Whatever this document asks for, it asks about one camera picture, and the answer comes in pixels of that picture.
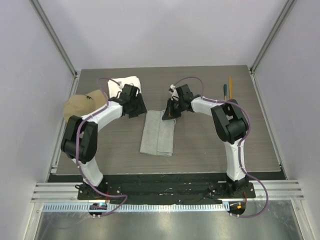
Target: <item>beige hat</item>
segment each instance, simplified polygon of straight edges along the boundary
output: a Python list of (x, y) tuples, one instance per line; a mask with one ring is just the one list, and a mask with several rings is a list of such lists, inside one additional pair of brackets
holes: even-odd
[(72, 95), (63, 105), (63, 117), (66, 122), (73, 115), (81, 117), (92, 113), (106, 104), (106, 99), (100, 90), (86, 95)]

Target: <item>wall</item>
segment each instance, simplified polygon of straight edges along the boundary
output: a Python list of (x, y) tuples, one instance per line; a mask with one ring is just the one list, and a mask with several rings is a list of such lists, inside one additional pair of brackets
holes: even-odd
[(0, 33), (0, 233), (21, 240), (72, 76), (29, 1), (1, 1)]
[(297, 1), (256, 78), (281, 150), (284, 169), (298, 179), (320, 232), (320, 2)]
[(80, 69), (252, 65), (286, 0), (40, 0)]

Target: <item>folded cloth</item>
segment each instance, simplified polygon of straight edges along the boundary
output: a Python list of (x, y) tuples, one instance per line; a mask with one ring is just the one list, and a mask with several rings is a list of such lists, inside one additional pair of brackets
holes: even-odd
[[(140, 80), (136, 76), (129, 76), (125, 78), (113, 78), (113, 80), (120, 83), (122, 86), (124, 86), (125, 84), (129, 84), (129, 85), (138, 87), (141, 93)], [(113, 81), (108, 81), (108, 89), (109, 89), (109, 98), (116, 97), (118, 95), (118, 92), (122, 91), (119, 88), (119, 85)]]
[(140, 153), (158, 156), (172, 156), (176, 120), (162, 120), (164, 113), (164, 110), (149, 110), (147, 112)]

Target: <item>gray cloth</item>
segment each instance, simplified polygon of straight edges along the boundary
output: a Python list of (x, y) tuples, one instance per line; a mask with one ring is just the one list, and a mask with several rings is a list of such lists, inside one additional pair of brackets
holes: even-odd
[(161, 118), (164, 113), (164, 110), (150, 110), (147, 112), (140, 153), (158, 156), (172, 156), (176, 120), (172, 119), (163, 121)]

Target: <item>floor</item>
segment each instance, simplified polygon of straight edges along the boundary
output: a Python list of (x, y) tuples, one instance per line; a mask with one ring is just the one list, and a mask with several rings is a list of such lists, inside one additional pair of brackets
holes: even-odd
[[(244, 214), (255, 214), (264, 204), (248, 201)], [(225, 211), (130, 212), (74, 225), (87, 216), (86, 212), (43, 212), (35, 239), (303, 240), (291, 201), (270, 201), (262, 215), (248, 219), (230, 217)], [(68, 229), (48, 226), (49, 221)]]
[[(163, 110), (170, 97), (169, 87), (181, 78), (196, 76), (205, 85), (204, 96), (224, 99), (223, 85), (233, 79), (233, 98), (249, 113), (252, 131), (245, 142), (245, 166), (250, 172), (277, 172), (279, 163), (248, 71), (243, 66), (149, 67), (84, 69), (77, 94), (97, 89), (98, 77), (137, 76), (147, 110)], [(189, 79), (194, 95), (201, 84)], [(153, 156), (139, 153), (145, 114), (128, 119), (123, 116), (103, 128), (98, 135), (96, 161), (103, 174), (221, 173), (227, 170), (226, 152), (218, 138), (213, 119), (200, 113), (183, 112), (174, 129), (173, 155)], [(75, 164), (62, 153), (58, 175), (79, 174)]]

